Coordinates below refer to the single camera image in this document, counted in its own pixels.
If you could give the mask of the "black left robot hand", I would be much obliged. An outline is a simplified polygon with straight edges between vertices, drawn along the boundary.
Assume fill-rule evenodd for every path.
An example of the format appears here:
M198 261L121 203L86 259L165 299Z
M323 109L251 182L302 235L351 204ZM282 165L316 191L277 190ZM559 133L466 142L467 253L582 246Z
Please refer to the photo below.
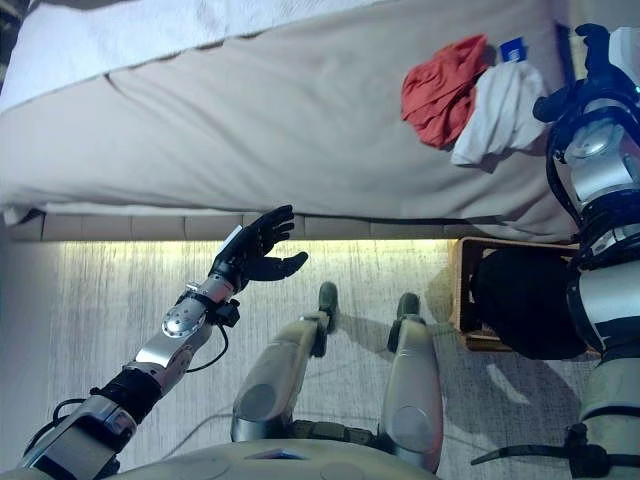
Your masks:
M293 206L283 205L243 227L217 254L209 276L224 278L238 293L251 281L280 281L295 274L308 260L306 252L286 258L270 256L278 243L290 238L293 219Z

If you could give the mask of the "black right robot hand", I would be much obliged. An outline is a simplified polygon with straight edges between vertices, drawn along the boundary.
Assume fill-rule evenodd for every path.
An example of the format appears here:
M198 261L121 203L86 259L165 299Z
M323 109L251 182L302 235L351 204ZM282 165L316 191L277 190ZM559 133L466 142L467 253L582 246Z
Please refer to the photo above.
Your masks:
M611 34L601 25L583 24L575 29L587 47L585 68L587 76L539 97L534 103L533 116L543 122L558 121L563 115L583 111L596 100L612 100L623 106L632 116L639 116L639 92L625 71L609 60Z

